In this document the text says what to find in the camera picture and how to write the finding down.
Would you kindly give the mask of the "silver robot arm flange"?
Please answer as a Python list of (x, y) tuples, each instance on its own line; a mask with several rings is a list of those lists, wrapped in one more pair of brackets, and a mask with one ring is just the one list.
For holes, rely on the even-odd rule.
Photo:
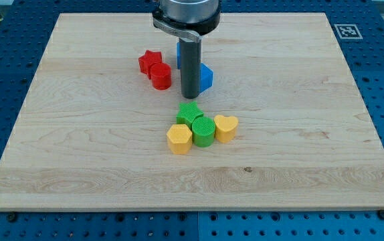
[(220, 15), (219, 0), (160, 0), (152, 12), (156, 28), (196, 44), (218, 26)]

